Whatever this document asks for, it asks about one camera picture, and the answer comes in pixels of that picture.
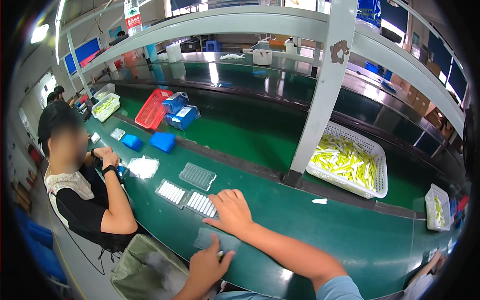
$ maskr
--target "black cap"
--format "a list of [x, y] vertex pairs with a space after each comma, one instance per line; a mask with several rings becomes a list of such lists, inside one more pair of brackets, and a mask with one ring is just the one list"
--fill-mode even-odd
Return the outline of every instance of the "black cap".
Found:
[[53, 130], [71, 127], [78, 128], [83, 124], [80, 114], [65, 101], [54, 101], [47, 105], [38, 121], [38, 144], [48, 140]]

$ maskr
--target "red label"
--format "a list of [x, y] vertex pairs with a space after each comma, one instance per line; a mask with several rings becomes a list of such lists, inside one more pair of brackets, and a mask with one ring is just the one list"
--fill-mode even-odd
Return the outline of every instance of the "red label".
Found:
[[125, 20], [127, 22], [127, 30], [135, 27], [137, 25], [142, 25], [142, 20], [140, 19], [140, 14], [137, 14], [133, 17], [130, 17]]

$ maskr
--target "black smartwatch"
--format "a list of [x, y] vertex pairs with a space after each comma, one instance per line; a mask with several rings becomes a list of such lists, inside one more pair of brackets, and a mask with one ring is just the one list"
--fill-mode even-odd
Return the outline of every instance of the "black smartwatch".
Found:
[[108, 171], [114, 171], [115, 174], [117, 174], [117, 168], [116, 168], [115, 166], [110, 165], [110, 166], [106, 167], [105, 169], [103, 169], [103, 171], [102, 171], [103, 177], [105, 177], [105, 174], [106, 174]]

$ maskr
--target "blue box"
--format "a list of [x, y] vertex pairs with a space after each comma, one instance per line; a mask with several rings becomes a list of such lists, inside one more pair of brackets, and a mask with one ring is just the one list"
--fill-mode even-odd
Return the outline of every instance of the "blue box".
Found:
[[188, 104], [187, 93], [177, 92], [163, 101], [163, 107], [167, 114], [176, 114]]
[[149, 143], [153, 147], [168, 153], [175, 146], [175, 135], [172, 133], [155, 132]]
[[193, 105], [186, 105], [176, 114], [166, 114], [165, 120], [167, 120], [168, 125], [185, 131], [188, 125], [198, 117], [200, 117], [198, 108]]

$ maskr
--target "water bottle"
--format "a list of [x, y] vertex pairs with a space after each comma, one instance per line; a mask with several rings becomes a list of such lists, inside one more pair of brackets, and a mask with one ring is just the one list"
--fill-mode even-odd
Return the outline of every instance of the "water bottle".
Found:
[[141, 32], [143, 27], [138, 0], [125, 0], [123, 3], [123, 12], [125, 13], [128, 36], [133, 36]]

